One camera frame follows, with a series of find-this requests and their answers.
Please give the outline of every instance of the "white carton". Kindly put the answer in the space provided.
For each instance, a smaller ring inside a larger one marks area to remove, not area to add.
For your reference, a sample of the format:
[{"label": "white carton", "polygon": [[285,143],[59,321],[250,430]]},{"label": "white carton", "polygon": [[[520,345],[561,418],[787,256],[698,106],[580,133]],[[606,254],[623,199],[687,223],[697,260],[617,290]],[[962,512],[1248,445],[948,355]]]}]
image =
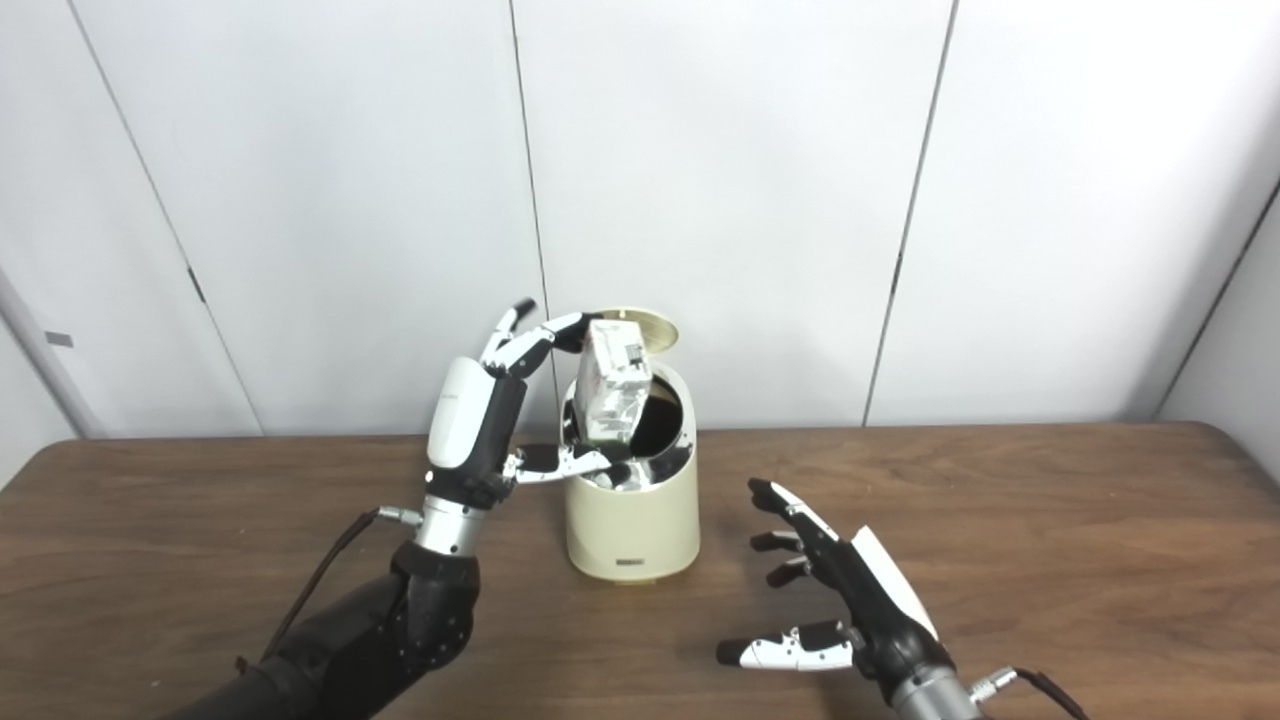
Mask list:
[{"label": "white carton", "polygon": [[652,383],[640,325],[591,320],[573,392],[579,437],[589,445],[630,445]]}]

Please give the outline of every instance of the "white wall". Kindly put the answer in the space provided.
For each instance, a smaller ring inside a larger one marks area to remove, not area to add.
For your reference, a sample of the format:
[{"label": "white wall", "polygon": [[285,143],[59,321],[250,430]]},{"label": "white wall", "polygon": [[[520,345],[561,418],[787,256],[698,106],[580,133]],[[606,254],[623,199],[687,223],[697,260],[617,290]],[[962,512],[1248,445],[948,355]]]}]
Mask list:
[{"label": "white wall", "polygon": [[1161,411],[1217,425],[1280,478],[1280,202],[1245,252]]},{"label": "white wall", "polygon": [[860,423],[950,6],[517,1],[552,311],[669,315],[704,427]]},{"label": "white wall", "polygon": [[0,319],[0,488],[40,448],[76,437]]},{"label": "white wall", "polygon": [[23,304],[9,310],[72,337],[49,357],[90,430],[257,433],[67,4],[0,3],[0,269]]},{"label": "white wall", "polygon": [[506,0],[78,5],[268,433],[425,432],[541,301]]},{"label": "white wall", "polygon": [[1280,3],[961,3],[869,420],[1149,419],[1280,176]]},{"label": "white wall", "polygon": [[96,434],[422,430],[544,292],[707,428],[1148,419],[1280,174],[1272,0],[959,5],[901,259],[946,0],[73,6],[123,120],[0,4],[0,304]]}]

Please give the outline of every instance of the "robotic arm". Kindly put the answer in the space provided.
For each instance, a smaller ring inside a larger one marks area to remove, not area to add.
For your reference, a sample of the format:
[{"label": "robotic arm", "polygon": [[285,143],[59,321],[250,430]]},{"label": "robotic arm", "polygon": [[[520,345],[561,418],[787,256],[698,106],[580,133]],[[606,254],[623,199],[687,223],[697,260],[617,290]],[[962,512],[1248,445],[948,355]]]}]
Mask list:
[{"label": "robotic arm", "polygon": [[[431,421],[422,511],[365,512],[334,544],[268,644],[262,660],[170,720],[365,720],[467,646],[480,596],[476,539],[485,515],[521,482],[602,470],[616,457],[590,447],[529,447],[508,455],[529,378],[552,350],[581,352],[594,315],[575,313],[524,334],[536,307],[502,316],[479,360],[449,366]],[[415,529],[390,571],[291,626],[333,557],[375,519]]]},{"label": "robotic arm", "polygon": [[801,553],[765,577],[769,587],[812,575],[840,594],[850,621],[828,620],[781,634],[724,641],[716,651],[721,664],[799,671],[858,667],[879,684],[886,705],[901,720],[987,720],[978,705],[1023,678],[1071,717],[1088,720],[1041,673],[1004,667],[972,687],[963,685],[924,605],[870,528],[842,541],[785,487],[755,478],[748,487],[756,509],[781,516],[794,530],[755,536],[751,547]]}]

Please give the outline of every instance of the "wooden table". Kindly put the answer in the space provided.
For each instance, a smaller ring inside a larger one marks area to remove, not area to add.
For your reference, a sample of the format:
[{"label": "wooden table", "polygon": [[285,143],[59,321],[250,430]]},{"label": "wooden table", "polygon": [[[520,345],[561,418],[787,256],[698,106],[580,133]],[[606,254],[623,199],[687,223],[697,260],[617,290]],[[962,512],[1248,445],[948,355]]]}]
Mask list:
[{"label": "wooden table", "polygon": [[[362,510],[415,506],[424,439],[70,442],[0,493],[0,715],[147,717],[256,657]],[[835,618],[835,593],[771,591],[781,525],[745,480],[780,480],[837,530],[870,524],[973,679],[1044,670],[1094,720],[1280,717],[1280,502],[1197,424],[712,432],[703,551],[650,587],[582,577],[561,488],[520,488],[480,542],[467,652],[381,717],[890,719],[855,673],[716,665],[716,642]],[[375,525],[314,603],[385,570]],[[988,706],[1064,715],[1030,689]]]}]

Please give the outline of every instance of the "trash can lid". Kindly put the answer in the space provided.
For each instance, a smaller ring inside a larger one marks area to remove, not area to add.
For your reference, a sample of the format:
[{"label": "trash can lid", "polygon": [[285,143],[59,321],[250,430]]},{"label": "trash can lid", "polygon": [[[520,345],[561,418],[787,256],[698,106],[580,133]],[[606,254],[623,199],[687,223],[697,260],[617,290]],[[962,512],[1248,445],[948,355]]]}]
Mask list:
[{"label": "trash can lid", "polygon": [[667,318],[640,307],[607,307],[596,313],[608,320],[631,320],[640,325],[645,352],[658,355],[666,352],[680,340],[680,331]]}]

